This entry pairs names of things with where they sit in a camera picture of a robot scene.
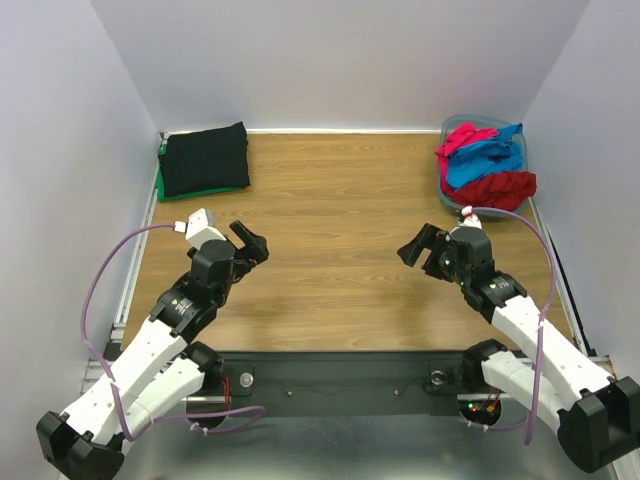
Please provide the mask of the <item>red t-shirt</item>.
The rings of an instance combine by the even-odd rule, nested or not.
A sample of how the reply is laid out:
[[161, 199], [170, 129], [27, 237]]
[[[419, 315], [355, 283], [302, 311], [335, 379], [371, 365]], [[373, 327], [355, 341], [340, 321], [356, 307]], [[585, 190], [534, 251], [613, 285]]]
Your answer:
[[505, 171], [467, 183], [458, 190], [454, 190], [444, 178], [441, 179], [440, 186], [454, 203], [463, 207], [491, 207], [515, 211], [536, 193], [537, 177], [528, 171]]

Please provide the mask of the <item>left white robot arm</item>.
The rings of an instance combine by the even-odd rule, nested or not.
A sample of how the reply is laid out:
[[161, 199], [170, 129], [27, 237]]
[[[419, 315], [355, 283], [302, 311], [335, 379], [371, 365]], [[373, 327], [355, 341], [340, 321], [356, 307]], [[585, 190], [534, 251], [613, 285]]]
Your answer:
[[189, 270], [163, 292], [129, 346], [114, 362], [97, 353], [101, 377], [62, 412], [48, 412], [36, 433], [44, 458], [68, 479], [112, 479], [127, 448], [152, 425], [173, 419], [171, 409], [194, 394], [222, 391], [212, 417], [246, 413], [231, 406], [224, 360], [197, 336], [216, 318], [230, 290], [269, 257], [267, 241], [242, 222], [221, 233], [205, 209], [168, 224], [190, 245]]

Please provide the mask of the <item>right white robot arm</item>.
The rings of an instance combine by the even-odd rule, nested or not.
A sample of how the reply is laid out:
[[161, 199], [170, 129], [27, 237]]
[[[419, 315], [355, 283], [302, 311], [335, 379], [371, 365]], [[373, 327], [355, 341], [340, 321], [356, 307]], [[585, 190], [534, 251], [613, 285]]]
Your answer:
[[614, 378], [547, 321], [526, 290], [496, 268], [478, 221], [466, 218], [450, 232], [426, 224], [397, 254], [414, 266], [423, 251], [429, 255], [422, 271], [457, 284], [466, 303], [531, 361], [525, 364], [497, 341], [481, 342], [464, 353], [460, 378], [466, 387], [488, 385], [528, 408], [584, 472], [638, 449], [638, 383]]

